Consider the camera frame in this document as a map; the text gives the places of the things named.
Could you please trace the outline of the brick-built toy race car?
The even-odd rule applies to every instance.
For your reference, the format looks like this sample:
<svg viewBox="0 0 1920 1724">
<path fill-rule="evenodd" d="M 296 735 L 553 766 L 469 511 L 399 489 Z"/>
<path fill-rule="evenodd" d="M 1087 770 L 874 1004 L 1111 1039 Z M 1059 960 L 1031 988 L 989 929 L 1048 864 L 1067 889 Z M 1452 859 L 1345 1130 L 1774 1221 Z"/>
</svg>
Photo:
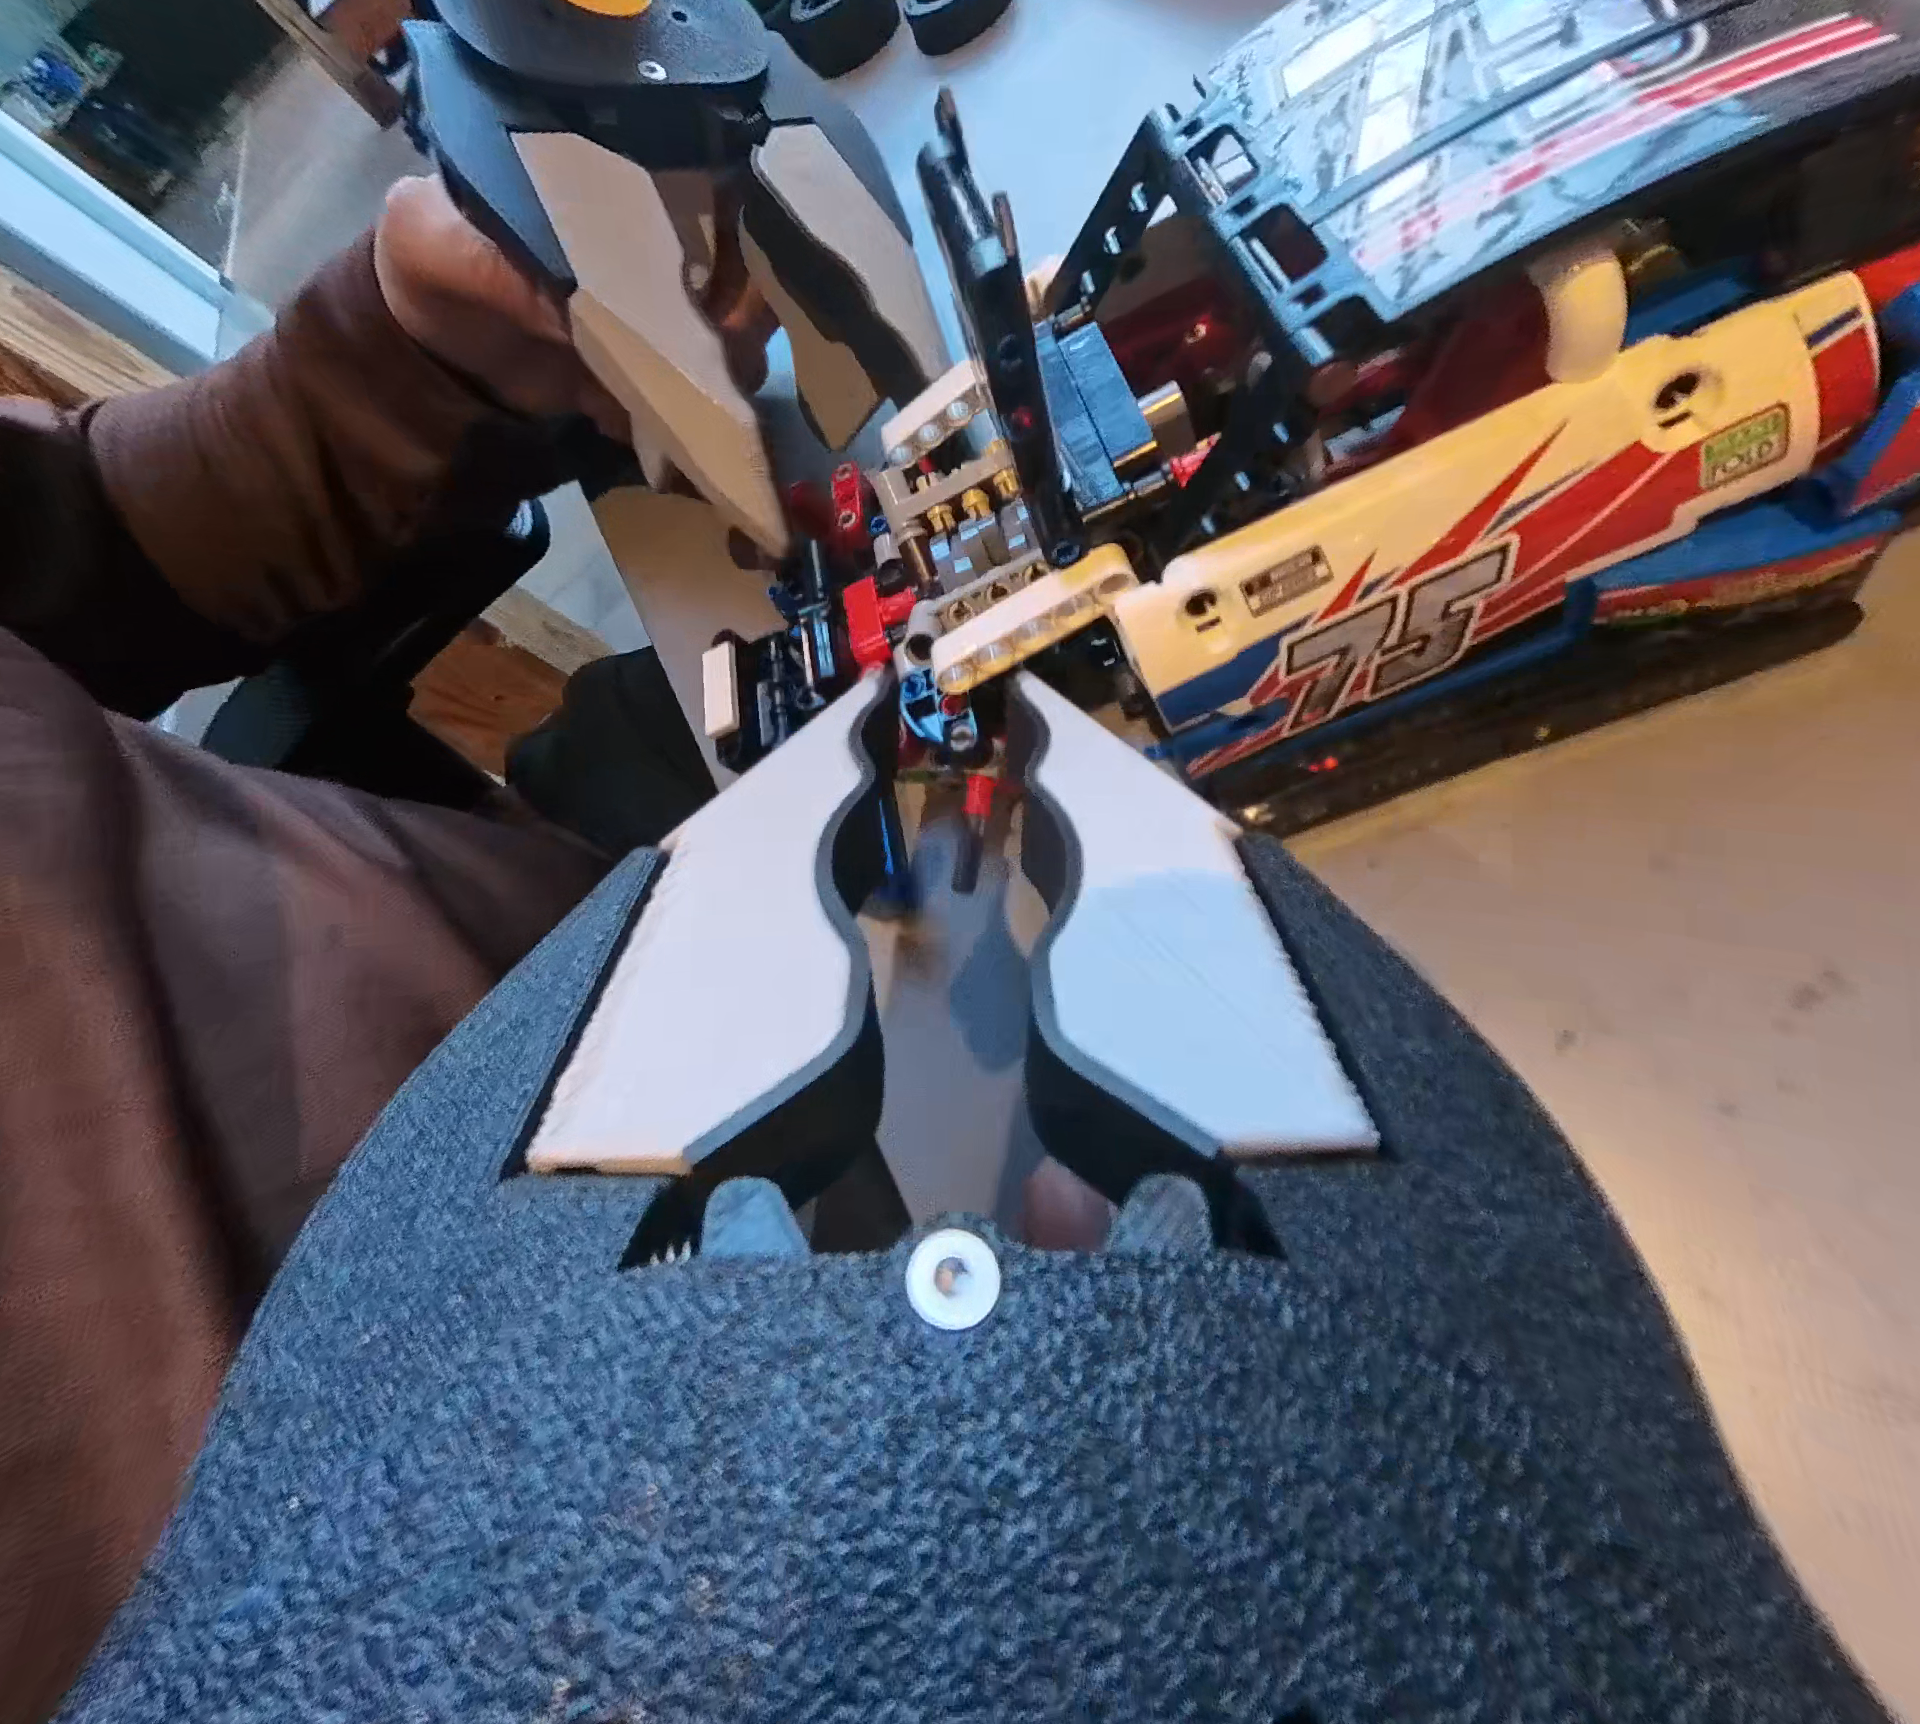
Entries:
<svg viewBox="0 0 1920 1724">
<path fill-rule="evenodd" d="M 1291 0 L 1028 282 L 940 91 L 967 356 L 700 656 L 742 773 L 1017 672 L 1276 834 L 1846 637 L 1915 525 L 1918 0 Z"/>
</svg>

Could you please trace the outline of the person's left hand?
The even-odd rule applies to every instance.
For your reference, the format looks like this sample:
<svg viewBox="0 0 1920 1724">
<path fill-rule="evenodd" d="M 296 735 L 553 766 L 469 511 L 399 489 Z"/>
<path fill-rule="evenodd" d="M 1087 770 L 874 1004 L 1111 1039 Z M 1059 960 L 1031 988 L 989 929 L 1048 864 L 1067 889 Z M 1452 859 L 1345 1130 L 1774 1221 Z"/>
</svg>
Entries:
<svg viewBox="0 0 1920 1724">
<path fill-rule="evenodd" d="M 492 409 L 582 421 L 632 447 L 630 417 L 588 368 L 565 301 L 467 223 L 439 176 L 402 176 L 388 190 L 372 262 L 395 326 Z"/>
</svg>

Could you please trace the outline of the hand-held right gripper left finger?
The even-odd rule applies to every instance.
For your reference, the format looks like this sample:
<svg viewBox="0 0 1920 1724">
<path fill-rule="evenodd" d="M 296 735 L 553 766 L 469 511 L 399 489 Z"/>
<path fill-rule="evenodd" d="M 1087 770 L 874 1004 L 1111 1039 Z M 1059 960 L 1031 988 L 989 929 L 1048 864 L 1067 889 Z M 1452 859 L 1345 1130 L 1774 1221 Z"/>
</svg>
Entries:
<svg viewBox="0 0 1920 1724">
<path fill-rule="evenodd" d="M 852 1067 L 874 1001 L 867 675 L 671 831 L 524 1151 L 533 1177 L 689 1178 Z"/>
</svg>

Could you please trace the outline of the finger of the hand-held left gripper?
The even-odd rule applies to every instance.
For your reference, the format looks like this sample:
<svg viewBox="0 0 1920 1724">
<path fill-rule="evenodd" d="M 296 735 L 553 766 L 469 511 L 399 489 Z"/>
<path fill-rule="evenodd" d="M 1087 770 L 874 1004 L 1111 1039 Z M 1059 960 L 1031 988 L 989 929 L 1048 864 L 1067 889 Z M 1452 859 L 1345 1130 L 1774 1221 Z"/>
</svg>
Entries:
<svg viewBox="0 0 1920 1724">
<path fill-rule="evenodd" d="M 794 532 L 756 413 L 686 280 L 686 248 L 651 173 L 583 136 L 513 148 L 573 275 L 573 347 L 627 417 L 643 480 L 676 483 L 723 529 L 783 561 Z"/>
<path fill-rule="evenodd" d="M 739 206 L 747 276 L 780 324 L 797 404 L 827 450 L 948 372 L 948 340 L 890 185 L 816 121 L 754 148 Z"/>
</svg>

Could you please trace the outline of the grey desk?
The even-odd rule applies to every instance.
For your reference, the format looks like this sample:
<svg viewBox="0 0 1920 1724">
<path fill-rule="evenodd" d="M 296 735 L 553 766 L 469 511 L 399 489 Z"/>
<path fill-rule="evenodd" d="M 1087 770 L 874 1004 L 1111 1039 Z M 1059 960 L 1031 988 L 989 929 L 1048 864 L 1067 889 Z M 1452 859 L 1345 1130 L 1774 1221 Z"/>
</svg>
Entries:
<svg viewBox="0 0 1920 1724">
<path fill-rule="evenodd" d="M 1029 262 L 1059 254 L 1141 117 L 1288 0 L 1014 0 L 965 50 L 906 28 L 827 91 L 913 225 L 950 86 Z M 592 502 L 688 721 L 709 633 L 766 596 L 689 501 Z M 1629 1232 L 1782 1553 L 1890 1712 L 1918 1687 L 1918 550 L 1835 646 L 1288 841 L 1534 1091 Z M 950 893 L 955 819 L 901 794 L 924 908 L 862 918 L 880 1146 L 913 1218 L 1017 1217 L 1017 831 Z"/>
</svg>

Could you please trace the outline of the black office chair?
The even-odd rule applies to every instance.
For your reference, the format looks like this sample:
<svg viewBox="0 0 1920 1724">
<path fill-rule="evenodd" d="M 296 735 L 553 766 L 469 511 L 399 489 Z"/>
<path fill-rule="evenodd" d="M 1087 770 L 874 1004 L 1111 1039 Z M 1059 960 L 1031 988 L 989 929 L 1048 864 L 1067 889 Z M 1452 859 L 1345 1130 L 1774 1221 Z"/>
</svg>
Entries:
<svg viewBox="0 0 1920 1724">
<path fill-rule="evenodd" d="M 565 627 L 517 588 L 550 537 L 530 501 L 411 545 L 237 681 L 200 749 L 467 815 L 513 793 L 609 857 L 657 844 L 711 773 L 651 649 L 564 662 Z"/>
</svg>

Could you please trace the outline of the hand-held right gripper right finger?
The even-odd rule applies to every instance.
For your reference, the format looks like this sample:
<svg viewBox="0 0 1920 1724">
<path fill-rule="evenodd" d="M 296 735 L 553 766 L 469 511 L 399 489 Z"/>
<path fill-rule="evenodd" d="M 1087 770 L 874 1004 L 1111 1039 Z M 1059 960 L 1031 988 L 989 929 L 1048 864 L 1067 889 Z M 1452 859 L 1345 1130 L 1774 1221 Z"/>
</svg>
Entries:
<svg viewBox="0 0 1920 1724">
<path fill-rule="evenodd" d="M 1034 675 L 1007 710 L 1034 1026 L 1065 1081 L 1208 1163 L 1378 1152 L 1239 826 Z"/>
</svg>

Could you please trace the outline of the person's left forearm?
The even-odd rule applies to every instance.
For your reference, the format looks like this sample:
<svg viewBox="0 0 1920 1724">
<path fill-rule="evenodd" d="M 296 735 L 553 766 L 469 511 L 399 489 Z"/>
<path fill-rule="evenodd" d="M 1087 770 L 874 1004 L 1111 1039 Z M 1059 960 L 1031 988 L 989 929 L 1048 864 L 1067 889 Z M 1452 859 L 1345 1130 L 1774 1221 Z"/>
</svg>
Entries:
<svg viewBox="0 0 1920 1724">
<path fill-rule="evenodd" d="M 34 654 L 145 719 L 561 486 L 588 429 L 570 387 L 521 410 L 422 344 L 363 232 L 196 376 L 4 399 L 4 669 Z"/>
</svg>

